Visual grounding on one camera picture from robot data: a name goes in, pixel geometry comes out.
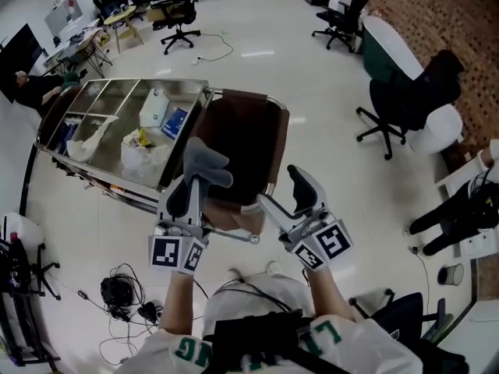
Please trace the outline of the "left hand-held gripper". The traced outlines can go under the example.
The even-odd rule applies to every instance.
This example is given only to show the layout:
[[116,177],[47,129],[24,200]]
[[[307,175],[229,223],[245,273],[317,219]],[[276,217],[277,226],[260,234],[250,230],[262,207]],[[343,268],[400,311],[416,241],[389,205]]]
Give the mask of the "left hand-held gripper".
[[177,178],[160,195],[157,220],[148,238],[149,264],[193,277],[208,245],[209,228],[203,225],[208,181]]

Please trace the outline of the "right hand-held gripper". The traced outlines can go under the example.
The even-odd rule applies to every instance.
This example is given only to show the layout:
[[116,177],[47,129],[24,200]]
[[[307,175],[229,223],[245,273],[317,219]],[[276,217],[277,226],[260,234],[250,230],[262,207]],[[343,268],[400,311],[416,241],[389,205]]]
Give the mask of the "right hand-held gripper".
[[327,197],[319,182],[294,164],[290,164],[287,171],[294,184],[294,215],[314,212],[299,223],[299,218],[292,216],[271,196],[260,194],[257,202],[280,229],[279,241],[285,250],[297,257],[305,269],[318,271],[352,247],[352,241],[341,221],[325,208]]

